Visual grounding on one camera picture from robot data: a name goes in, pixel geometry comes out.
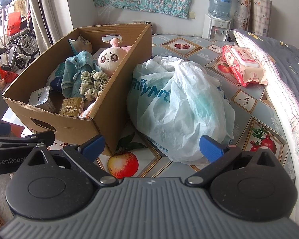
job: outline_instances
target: wall outlet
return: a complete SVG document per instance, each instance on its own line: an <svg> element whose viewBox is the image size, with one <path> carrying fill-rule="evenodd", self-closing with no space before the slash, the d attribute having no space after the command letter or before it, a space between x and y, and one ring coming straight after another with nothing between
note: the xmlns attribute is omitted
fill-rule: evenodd
<svg viewBox="0 0 299 239"><path fill-rule="evenodd" d="M132 21L132 23L143 23L143 24L145 24L145 21Z"/></svg>
<svg viewBox="0 0 299 239"><path fill-rule="evenodd" d="M195 13L194 12L189 12L188 13L188 18L195 19Z"/></svg>

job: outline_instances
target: wheelchair wheel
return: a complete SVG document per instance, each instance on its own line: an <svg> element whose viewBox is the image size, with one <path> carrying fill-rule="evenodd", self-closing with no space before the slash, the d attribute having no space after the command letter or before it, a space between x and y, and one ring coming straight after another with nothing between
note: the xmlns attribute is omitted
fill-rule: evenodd
<svg viewBox="0 0 299 239"><path fill-rule="evenodd" d="M25 59L23 59L23 58L18 58L18 59L16 60L16 65L17 65L17 68L19 68L19 69L23 69L23 68L25 68L25 67L26 67L26 61L25 61Z"/></svg>

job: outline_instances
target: white plastic container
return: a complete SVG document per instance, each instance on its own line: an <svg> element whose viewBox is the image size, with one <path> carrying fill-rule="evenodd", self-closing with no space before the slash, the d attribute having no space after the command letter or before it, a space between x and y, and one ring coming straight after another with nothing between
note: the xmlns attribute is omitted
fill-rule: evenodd
<svg viewBox="0 0 299 239"><path fill-rule="evenodd" d="M246 67L259 68L260 65L258 61L253 57L253 55L246 48L232 47L233 54L237 57L240 64Z"/></svg>
<svg viewBox="0 0 299 239"><path fill-rule="evenodd" d="M47 112L55 112L55 107L49 98L50 87L36 90L30 95L29 104Z"/></svg>

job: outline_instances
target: curtain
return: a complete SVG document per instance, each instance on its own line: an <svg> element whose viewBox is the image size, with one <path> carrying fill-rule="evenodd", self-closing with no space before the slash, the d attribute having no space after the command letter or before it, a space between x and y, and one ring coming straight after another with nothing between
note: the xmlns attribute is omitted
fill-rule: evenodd
<svg viewBox="0 0 299 239"><path fill-rule="evenodd" d="M51 0L30 0L31 17L40 53L62 36L56 25Z"/></svg>

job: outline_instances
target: yellow towel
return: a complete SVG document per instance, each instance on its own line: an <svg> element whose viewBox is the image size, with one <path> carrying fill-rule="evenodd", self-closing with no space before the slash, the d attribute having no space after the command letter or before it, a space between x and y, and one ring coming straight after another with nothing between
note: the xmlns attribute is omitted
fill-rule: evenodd
<svg viewBox="0 0 299 239"><path fill-rule="evenodd" d="M26 16L26 1L27 0L15 0L14 1L14 11L15 12L21 12L23 16Z"/></svg>

